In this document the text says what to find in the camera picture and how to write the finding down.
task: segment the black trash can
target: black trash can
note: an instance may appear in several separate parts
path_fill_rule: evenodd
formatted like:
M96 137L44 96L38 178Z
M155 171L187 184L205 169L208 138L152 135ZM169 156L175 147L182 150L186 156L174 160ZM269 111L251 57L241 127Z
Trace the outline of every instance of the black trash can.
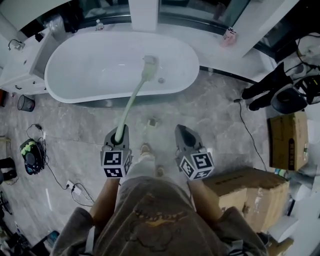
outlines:
M32 112L35 108L35 101L24 95L21 95L18 100L18 110L23 110L27 112Z

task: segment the marble floor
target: marble floor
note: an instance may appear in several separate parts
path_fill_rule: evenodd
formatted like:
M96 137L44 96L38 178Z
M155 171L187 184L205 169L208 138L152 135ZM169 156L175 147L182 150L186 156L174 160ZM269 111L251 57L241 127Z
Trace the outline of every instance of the marble floor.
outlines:
M133 161L140 146L148 142L157 156L157 163L176 169L174 162L175 127L185 125L199 133L204 145L213 150L214 173L229 172L250 166L264 169L255 152L252 140L241 122L238 103L233 103L248 84L220 74L200 71L196 81L178 93L174 100L154 104L138 104L130 110L127 124ZM26 130L40 124L46 135L49 165L57 180L66 186L68 180L82 183L97 198L106 175L101 168L100 150L106 134L115 128L123 107L89 108L64 104L49 94L35 96L33 112L17 110L18 95L9 98L0 108L0 135L11 143L0 142L0 157L11 156L16 164L19 180L1 190L6 194L13 216L5 214L8 227L15 232L15 222L34 245L52 230L61 231L72 211L77 207L70 190L62 190L46 167L37 175L28 175L20 154L20 145L27 140ZM247 110L242 105L243 119L252 133L257 150L265 164L269 163L266 112ZM156 128L147 126L149 118L158 121ZM40 137L31 128L31 137ZM84 196L76 197L83 204Z

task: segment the fiducial marker cube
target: fiducial marker cube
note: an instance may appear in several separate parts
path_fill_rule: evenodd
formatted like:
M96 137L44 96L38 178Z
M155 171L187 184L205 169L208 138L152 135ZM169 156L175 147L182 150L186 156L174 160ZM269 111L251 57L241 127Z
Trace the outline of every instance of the fiducial marker cube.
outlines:
M184 172L189 180L207 178L214 170L215 166L208 152L184 153L179 163L179 168Z
M131 150L111 150L102 153L102 168L108 178L123 178L132 163Z

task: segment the bathroom vanity cabinet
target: bathroom vanity cabinet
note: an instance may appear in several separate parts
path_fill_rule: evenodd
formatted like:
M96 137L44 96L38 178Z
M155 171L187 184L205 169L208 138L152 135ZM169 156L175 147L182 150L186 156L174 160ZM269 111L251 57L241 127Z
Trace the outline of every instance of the bathroom vanity cabinet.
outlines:
M25 46L21 50L11 45L8 61L0 76L0 89L21 95L48 92L45 86L45 69L59 44L48 28L41 34L43 38L40 42L32 36L24 42Z

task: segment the t-shirt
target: t-shirt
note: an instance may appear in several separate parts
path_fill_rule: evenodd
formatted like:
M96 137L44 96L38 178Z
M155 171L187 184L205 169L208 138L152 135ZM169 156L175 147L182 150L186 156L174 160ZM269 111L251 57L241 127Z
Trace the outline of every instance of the t-shirt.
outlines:
M117 200L109 222L102 231L95 230L95 256L267 255L236 208L227 209L209 226L186 193L171 182L150 177L129 179L120 186ZM92 226L91 215L76 208L51 255L83 255Z

